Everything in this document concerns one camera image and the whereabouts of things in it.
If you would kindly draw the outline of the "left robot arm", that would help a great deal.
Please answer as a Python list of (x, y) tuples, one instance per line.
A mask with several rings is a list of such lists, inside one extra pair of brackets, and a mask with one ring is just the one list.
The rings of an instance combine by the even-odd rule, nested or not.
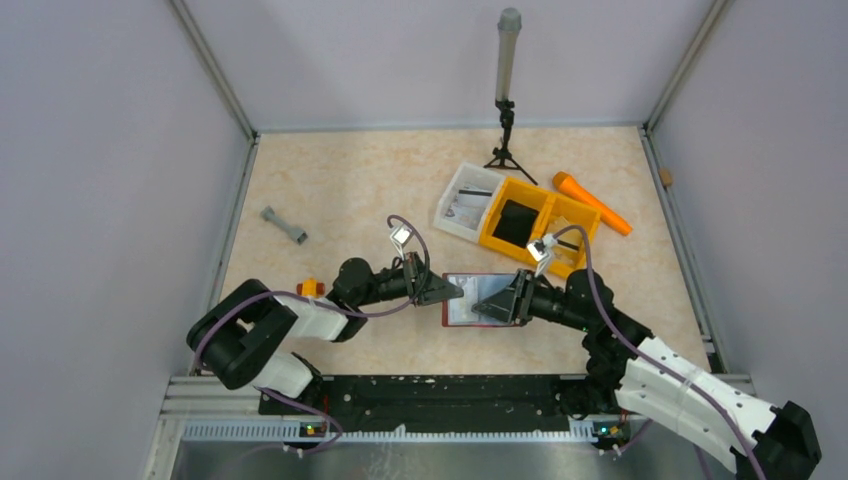
[(278, 348), (287, 338), (340, 343), (353, 338), (374, 313), (363, 307), (397, 301), (393, 315), (408, 306), (429, 306), (463, 297), (463, 290), (434, 273), (415, 252), (378, 272), (358, 257), (339, 268), (323, 297), (271, 291), (248, 279), (188, 331), (196, 363), (229, 390), (245, 386), (301, 397), (320, 381), (319, 371), (295, 353)]

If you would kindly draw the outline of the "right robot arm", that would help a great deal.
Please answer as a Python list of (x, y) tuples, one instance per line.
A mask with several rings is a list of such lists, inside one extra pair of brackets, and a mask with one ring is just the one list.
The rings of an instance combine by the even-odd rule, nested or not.
[(738, 479), (808, 479), (822, 459), (811, 415), (749, 395), (673, 351), (613, 304), (597, 273), (562, 287), (520, 270), (474, 312), (523, 326), (541, 319), (584, 332), (587, 378), (615, 404), (676, 433)]

